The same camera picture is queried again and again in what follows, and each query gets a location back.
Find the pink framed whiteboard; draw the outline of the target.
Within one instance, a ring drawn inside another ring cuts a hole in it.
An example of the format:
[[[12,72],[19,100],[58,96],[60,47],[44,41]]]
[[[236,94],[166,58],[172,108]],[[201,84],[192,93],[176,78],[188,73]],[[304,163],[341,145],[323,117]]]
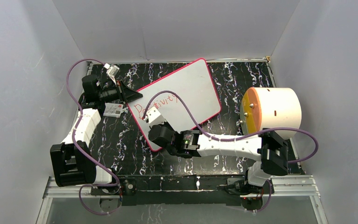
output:
[[[177,132],[196,127],[186,109],[189,109],[199,124],[222,110],[214,80],[203,58],[139,88],[138,92],[143,96],[129,103],[129,111],[145,139],[144,149],[149,152],[157,152],[161,148],[149,141],[150,128],[142,120],[148,103],[150,107],[156,107]]]

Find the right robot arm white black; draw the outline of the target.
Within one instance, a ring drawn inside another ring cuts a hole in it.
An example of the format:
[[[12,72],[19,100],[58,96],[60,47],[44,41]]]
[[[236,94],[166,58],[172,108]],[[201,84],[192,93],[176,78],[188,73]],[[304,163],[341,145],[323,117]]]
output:
[[[275,131],[243,138],[232,135],[212,135],[200,130],[180,133],[167,124],[151,127],[148,139],[170,155],[189,159],[215,155],[243,157],[254,160],[245,174],[244,188],[256,193],[271,176],[288,174],[288,146]]]

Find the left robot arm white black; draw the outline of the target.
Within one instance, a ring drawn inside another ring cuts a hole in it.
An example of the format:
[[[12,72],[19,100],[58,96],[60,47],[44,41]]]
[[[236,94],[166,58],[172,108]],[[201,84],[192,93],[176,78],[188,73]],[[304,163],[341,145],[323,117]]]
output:
[[[75,124],[64,140],[50,149],[55,182],[59,187],[94,184],[102,185],[109,194],[120,190],[121,182],[117,176],[91,156],[89,144],[106,103],[118,100],[127,104],[143,95],[120,80],[107,83],[109,86],[104,88],[97,75],[82,78],[83,94],[77,102],[79,111]]]

